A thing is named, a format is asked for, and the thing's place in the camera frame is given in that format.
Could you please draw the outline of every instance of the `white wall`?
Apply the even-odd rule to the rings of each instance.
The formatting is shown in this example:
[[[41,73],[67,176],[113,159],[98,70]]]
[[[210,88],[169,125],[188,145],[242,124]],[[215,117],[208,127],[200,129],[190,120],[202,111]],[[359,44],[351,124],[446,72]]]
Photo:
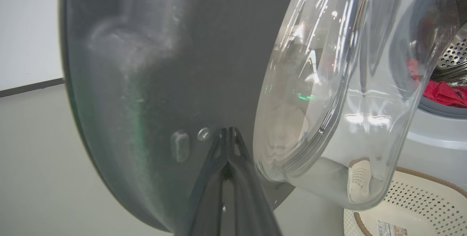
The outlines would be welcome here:
[[[0,0],[0,91],[63,77],[58,0]]]

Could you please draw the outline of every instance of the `gray floor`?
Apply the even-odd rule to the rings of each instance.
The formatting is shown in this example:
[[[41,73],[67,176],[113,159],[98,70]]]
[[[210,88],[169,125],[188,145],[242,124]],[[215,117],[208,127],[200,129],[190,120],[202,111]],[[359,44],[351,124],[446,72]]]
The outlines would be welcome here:
[[[343,235],[343,210],[301,190],[275,211],[284,235]],[[0,235],[163,236],[107,191],[64,85],[0,98]]]

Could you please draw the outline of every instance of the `laundry basket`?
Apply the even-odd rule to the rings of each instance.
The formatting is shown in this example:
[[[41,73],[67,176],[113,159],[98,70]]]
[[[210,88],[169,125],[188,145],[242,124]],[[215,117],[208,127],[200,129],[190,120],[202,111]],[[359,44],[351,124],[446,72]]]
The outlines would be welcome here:
[[[344,210],[345,236],[467,236],[467,192],[397,168],[384,200],[366,211]]]

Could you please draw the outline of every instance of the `screw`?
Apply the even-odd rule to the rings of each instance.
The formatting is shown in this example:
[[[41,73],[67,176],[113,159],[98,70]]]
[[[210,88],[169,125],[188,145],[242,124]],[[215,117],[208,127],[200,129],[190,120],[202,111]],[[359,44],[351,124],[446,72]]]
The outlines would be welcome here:
[[[206,140],[209,136],[209,128],[202,128],[198,132],[198,140],[203,141]]]

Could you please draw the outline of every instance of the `red cloth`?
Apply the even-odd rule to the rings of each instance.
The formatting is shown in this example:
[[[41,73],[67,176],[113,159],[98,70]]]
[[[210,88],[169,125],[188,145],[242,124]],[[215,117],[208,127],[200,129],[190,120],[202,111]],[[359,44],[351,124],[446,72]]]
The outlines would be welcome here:
[[[418,60],[408,59],[407,67],[409,68],[410,78],[413,80],[418,80]]]
[[[442,105],[467,107],[467,86],[451,88],[445,82],[430,80],[423,95]]]

